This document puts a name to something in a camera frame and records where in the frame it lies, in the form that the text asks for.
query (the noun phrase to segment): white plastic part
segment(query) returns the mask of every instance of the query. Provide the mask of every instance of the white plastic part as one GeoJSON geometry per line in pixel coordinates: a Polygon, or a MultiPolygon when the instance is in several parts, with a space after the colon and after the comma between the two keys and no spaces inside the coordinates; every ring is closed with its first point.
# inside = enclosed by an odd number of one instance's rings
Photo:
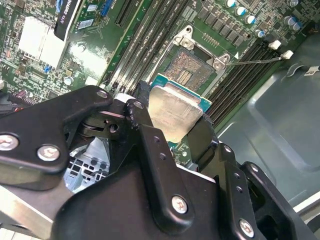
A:
{"type": "Polygon", "coordinates": [[[234,14],[236,16],[242,16],[247,12],[247,10],[243,7],[243,6],[238,6],[235,10],[234,10],[234,14]]]}
{"type": "Polygon", "coordinates": [[[225,1],[225,6],[227,8],[232,8],[236,5],[236,0],[226,0],[225,1]]]}
{"type": "Polygon", "coordinates": [[[253,15],[250,15],[250,16],[246,16],[245,19],[244,19],[244,22],[246,24],[254,24],[256,21],[256,17],[253,16],[253,15]]]}
{"type": "Polygon", "coordinates": [[[279,40],[275,40],[272,43],[269,43],[269,48],[273,50],[277,50],[281,46],[281,42],[279,40]]]}
{"type": "Polygon", "coordinates": [[[118,99],[119,101],[126,103],[129,99],[135,99],[135,98],[125,93],[118,93],[114,99],[118,99]]]}
{"type": "Polygon", "coordinates": [[[88,76],[85,80],[85,85],[94,85],[96,86],[98,84],[98,80],[94,79],[93,77],[91,76],[88,76]]]}
{"type": "Polygon", "coordinates": [[[290,59],[290,58],[292,57],[293,54],[294,54],[293,51],[288,50],[288,51],[282,53],[282,54],[280,55],[280,57],[283,58],[283,59],[287,59],[287,60],[288,60],[288,59],[290,59]]]}
{"type": "Polygon", "coordinates": [[[43,61],[53,68],[57,68],[65,48],[65,42],[55,36],[54,29],[48,24],[33,16],[27,16],[18,48],[25,52],[26,57],[43,61]]]}
{"type": "Polygon", "coordinates": [[[4,89],[5,87],[5,82],[0,79],[0,90],[4,89]]]}

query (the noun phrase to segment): metal lever arm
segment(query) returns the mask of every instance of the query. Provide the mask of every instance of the metal lever arm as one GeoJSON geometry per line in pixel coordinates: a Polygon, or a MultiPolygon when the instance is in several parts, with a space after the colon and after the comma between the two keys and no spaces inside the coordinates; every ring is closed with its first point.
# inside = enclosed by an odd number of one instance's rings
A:
{"type": "Polygon", "coordinates": [[[112,102],[99,87],[87,86],[0,118],[0,144],[16,142],[0,148],[0,184],[38,191],[56,187],[78,125],[112,102]]]}

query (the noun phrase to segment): capacitor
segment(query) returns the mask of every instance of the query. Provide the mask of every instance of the capacitor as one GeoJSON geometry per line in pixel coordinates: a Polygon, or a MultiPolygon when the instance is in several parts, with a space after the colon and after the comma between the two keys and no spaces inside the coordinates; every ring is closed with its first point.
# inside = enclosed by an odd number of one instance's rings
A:
{"type": "Polygon", "coordinates": [[[15,96],[19,99],[24,98],[26,95],[28,94],[28,91],[23,89],[21,91],[19,91],[15,96]]]}
{"type": "Polygon", "coordinates": [[[288,25],[288,26],[292,26],[292,25],[297,23],[296,19],[293,16],[286,16],[283,19],[283,22],[284,22],[285,25],[288,25]]]}
{"type": "Polygon", "coordinates": [[[78,45],[78,50],[80,53],[83,53],[86,50],[86,46],[83,44],[79,44],[78,45]]]}
{"type": "Polygon", "coordinates": [[[297,6],[299,4],[299,0],[291,0],[290,1],[290,7],[295,7],[295,6],[297,6]]]}
{"type": "Polygon", "coordinates": [[[299,31],[301,29],[301,23],[296,22],[292,26],[289,27],[292,31],[299,31]]]}
{"type": "Polygon", "coordinates": [[[263,38],[265,36],[265,32],[259,29],[255,30],[254,34],[257,38],[263,38]]]}
{"type": "Polygon", "coordinates": [[[247,12],[247,10],[243,6],[238,6],[234,10],[234,14],[236,16],[242,16],[247,12]]]}
{"type": "Polygon", "coordinates": [[[232,8],[236,5],[236,0],[226,0],[225,1],[225,6],[227,8],[232,8]]]}
{"type": "Polygon", "coordinates": [[[67,76],[63,79],[65,85],[70,86],[74,82],[74,78],[72,76],[67,76]]]}
{"type": "Polygon", "coordinates": [[[244,19],[244,22],[245,22],[246,24],[254,24],[255,21],[256,21],[256,17],[255,17],[255,16],[252,16],[252,15],[246,16],[245,19],[244,19]]]}

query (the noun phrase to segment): metal sheet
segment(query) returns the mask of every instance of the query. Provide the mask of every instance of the metal sheet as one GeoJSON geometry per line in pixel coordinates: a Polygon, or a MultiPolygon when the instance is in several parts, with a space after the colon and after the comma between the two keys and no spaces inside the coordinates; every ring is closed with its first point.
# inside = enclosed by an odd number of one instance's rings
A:
{"type": "Polygon", "coordinates": [[[218,133],[238,162],[259,165],[293,207],[320,191],[320,73],[304,73],[272,75],[218,133]]]}
{"type": "Polygon", "coordinates": [[[155,128],[167,141],[178,143],[191,130],[203,111],[197,98],[167,83],[150,91],[149,114],[155,128]]]}
{"type": "Polygon", "coordinates": [[[58,210],[72,195],[64,181],[48,191],[0,185],[0,211],[46,240],[58,210]]]}

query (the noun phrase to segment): white connector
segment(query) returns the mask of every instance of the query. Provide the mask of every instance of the white connector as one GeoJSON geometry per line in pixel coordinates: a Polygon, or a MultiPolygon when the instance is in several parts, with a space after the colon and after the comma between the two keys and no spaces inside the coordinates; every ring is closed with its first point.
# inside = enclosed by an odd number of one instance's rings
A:
{"type": "Polygon", "coordinates": [[[283,59],[287,59],[287,60],[288,60],[288,59],[290,59],[290,58],[292,57],[293,54],[294,54],[293,51],[288,50],[288,51],[282,53],[282,54],[280,55],[280,57],[283,58],[283,59]]]}
{"type": "Polygon", "coordinates": [[[269,43],[269,48],[273,50],[277,50],[281,46],[281,42],[279,40],[275,40],[272,43],[269,43]]]}
{"type": "Polygon", "coordinates": [[[0,79],[0,90],[4,89],[5,87],[5,82],[0,79]]]}

